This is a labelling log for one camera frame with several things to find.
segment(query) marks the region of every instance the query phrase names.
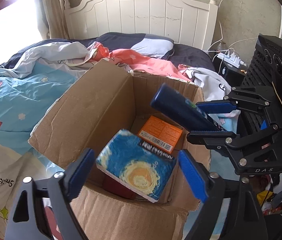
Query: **book with sun painting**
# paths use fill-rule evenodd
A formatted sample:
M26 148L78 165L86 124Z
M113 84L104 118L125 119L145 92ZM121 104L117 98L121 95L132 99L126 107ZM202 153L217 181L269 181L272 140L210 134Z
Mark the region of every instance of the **book with sun painting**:
M101 171L153 203L175 164L173 156L127 130L120 130L96 159Z

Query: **blue bottle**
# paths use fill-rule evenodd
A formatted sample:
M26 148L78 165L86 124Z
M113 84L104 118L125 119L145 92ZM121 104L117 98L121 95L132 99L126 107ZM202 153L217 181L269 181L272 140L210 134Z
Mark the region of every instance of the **blue bottle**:
M150 105L188 131L226 131L197 105L165 83Z

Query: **camera lens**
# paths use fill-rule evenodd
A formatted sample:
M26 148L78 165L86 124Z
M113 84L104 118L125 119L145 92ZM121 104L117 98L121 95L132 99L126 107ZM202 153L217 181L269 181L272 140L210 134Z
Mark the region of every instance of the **camera lens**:
M282 61L276 55L273 56L273 60L274 60L274 65L275 65L277 72L282 77Z
M267 49L264 50L265 58L267 59L268 63L272 64L272 59L269 51Z

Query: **pink blanket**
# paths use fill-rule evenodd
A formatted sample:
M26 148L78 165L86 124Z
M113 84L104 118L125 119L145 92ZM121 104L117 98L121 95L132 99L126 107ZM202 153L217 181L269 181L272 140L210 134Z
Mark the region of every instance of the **pink blanket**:
M91 45L95 50L92 57L86 58L88 62L99 61L103 58L108 58L113 64L128 64L132 70L147 72L159 76L170 76L190 81L187 76L184 76L179 70L168 60L150 58L143 56L132 49L116 49L109 53L108 48L101 43L95 42ZM179 69L184 68L184 65L179 65Z

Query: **pillow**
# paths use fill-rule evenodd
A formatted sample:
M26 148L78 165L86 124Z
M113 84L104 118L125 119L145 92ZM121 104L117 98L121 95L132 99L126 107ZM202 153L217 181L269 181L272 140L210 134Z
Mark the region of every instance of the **pillow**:
M93 39L71 41L79 41L86 47L97 41L107 47L110 52L116 49L133 49L141 55L165 60L174 51L172 39L144 33L127 34L112 32Z

